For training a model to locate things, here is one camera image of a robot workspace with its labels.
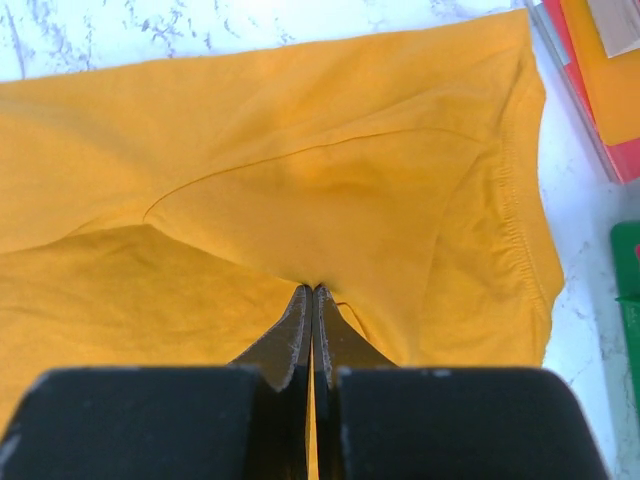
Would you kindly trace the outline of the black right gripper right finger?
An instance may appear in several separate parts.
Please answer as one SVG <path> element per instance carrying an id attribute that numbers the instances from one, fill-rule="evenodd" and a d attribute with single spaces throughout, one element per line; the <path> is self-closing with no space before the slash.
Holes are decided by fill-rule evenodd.
<path id="1" fill-rule="evenodd" d="M 396 365 L 347 323 L 324 285 L 313 290 L 312 343 L 318 473 L 321 479 L 342 479 L 338 369 Z"/>

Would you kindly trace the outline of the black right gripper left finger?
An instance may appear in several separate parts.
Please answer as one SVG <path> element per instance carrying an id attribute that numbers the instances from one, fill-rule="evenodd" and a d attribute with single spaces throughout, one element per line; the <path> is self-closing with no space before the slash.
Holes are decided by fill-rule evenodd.
<path id="1" fill-rule="evenodd" d="M 300 285 L 279 321 L 232 361 L 259 375 L 252 400 L 246 479 L 308 477 L 311 336 L 312 289 Z"/>

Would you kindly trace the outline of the yellow t shirt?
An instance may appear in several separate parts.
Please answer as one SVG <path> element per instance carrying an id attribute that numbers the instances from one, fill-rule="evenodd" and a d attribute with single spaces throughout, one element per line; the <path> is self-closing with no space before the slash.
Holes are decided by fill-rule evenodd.
<path id="1" fill-rule="evenodd" d="M 528 14 L 1 87 L 1 420 L 224 364 L 300 284 L 404 365 L 538 367 L 564 277 Z"/>

